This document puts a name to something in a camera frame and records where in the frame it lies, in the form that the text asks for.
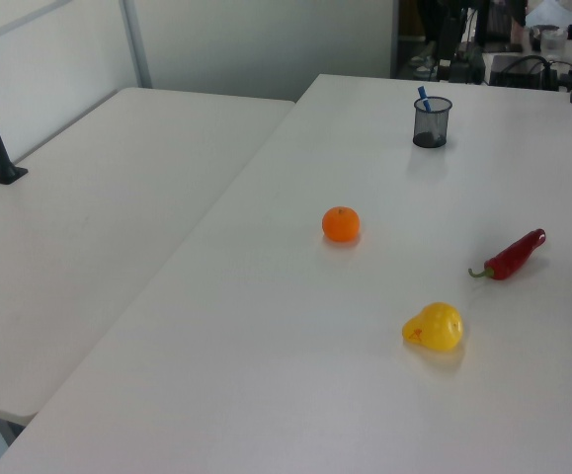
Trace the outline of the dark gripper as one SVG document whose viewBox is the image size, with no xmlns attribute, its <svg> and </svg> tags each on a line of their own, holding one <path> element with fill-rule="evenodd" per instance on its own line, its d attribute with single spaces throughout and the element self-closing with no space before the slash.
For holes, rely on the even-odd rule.
<svg viewBox="0 0 572 474">
<path fill-rule="evenodd" d="M 460 10 L 448 9 L 442 21 L 440 39 L 439 39 L 439 67 L 446 68 L 448 66 L 448 56 L 444 51 L 454 51 L 450 58 L 450 67 L 458 64 L 458 45 L 460 34 Z"/>
</svg>

